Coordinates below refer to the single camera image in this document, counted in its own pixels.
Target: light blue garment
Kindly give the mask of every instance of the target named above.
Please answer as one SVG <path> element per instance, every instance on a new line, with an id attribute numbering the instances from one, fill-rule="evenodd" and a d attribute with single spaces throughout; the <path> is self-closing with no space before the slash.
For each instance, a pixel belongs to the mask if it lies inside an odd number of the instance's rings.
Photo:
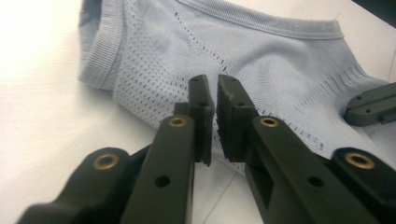
<path id="1" fill-rule="evenodd" d="M 396 167 L 396 124 L 349 126 L 355 95 L 387 84 L 367 76 L 337 21 L 272 17 L 221 0 L 85 0 L 80 80 L 158 127 L 187 101 L 187 81 L 237 77 L 261 115 L 286 121 L 315 153 L 367 150 Z M 215 124 L 215 155 L 224 160 Z M 240 164 L 231 164 L 241 171 Z"/>

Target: white table surface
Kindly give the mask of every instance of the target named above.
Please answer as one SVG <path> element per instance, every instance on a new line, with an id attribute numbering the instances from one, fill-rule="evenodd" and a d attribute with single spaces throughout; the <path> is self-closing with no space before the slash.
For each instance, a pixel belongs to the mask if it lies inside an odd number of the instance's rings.
<path id="1" fill-rule="evenodd" d="M 275 16 L 338 20 L 363 69 L 396 81 L 396 29 L 347 0 L 228 0 Z M 0 1 L 0 223 L 57 197 L 91 152 L 134 153 L 155 134 L 77 81 L 78 0 Z M 262 223 L 246 179 L 196 165 L 192 223 Z"/>

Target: black bracket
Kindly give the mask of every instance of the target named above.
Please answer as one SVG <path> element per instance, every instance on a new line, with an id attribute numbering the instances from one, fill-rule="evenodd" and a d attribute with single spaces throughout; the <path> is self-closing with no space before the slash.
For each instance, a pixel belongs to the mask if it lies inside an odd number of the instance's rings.
<path id="1" fill-rule="evenodd" d="M 194 162 L 210 163 L 214 105 L 204 75 L 189 88 L 151 146 L 93 152 L 54 202 L 31 206 L 19 223 L 191 223 Z M 315 155 L 284 121 L 259 116 L 233 77 L 219 76 L 217 113 L 224 154 L 246 163 L 265 223 L 396 223 L 396 172 L 377 157 L 356 148 Z"/>
<path id="2" fill-rule="evenodd" d="M 320 158 L 283 120 L 258 116 L 235 78 L 220 76 L 218 91 L 224 155 L 246 163 L 265 223 L 396 223 L 396 173 L 380 159 L 355 148 Z"/>
<path id="3" fill-rule="evenodd" d="M 345 120 L 354 126 L 367 126 L 396 120 L 396 83 L 366 91 L 351 99 Z"/>

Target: mounting hole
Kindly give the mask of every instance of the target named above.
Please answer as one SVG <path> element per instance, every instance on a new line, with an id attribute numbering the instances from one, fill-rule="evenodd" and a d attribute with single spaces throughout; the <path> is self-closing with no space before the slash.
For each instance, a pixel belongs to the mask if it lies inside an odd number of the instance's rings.
<path id="1" fill-rule="evenodd" d="M 347 162 L 361 169 L 371 170 L 375 168 L 374 161 L 363 154 L 349 152 L 345 155 L 345 158 Z"/>
<path id="2" fill-rule="evenodd" d="M 157 188 L 165 188 L 170 183 L 171 183 L 171 179 L 169 179 L 169 177 L 166 175 L 159 176 L 154 180 L 154 184 Z"/>
<path id="3" fill-rule="evenodd" d="M 116 154 L 104 154 L 102 156 L 99 156 L 95 159 L 93 162 L 93 168 L 96 170 L 108 170 L 117 163 L 119 163 L 120 157 Z"/>
<path id="4" fill-rule="evenodd" d="M 314 186 L 314 187 L 321 188 L 321 187 L 323 187 L 323 185 L 324 185 L 323 180 L 321 180 L 319 177 L 314 176 L 314 175 L 309 176 L 309 177 L 307 178 L 307 180 L 308 180 L 308 183 L 309 183 L 310 185 Z"/>
<path id="5" fill-rule="evenodd" d="M 172 127 L 183 127 L 187 121 L 183 118 L 172 118 L 169 120 L 169 125 Z"/>
<path id="6" fill-rule="evenodd" d="M 278 125 L 275 119 L 270 119 L 270 118 L 263 118 L 260 120 L 260 123 L 270 128 L 275 128 Z"/>

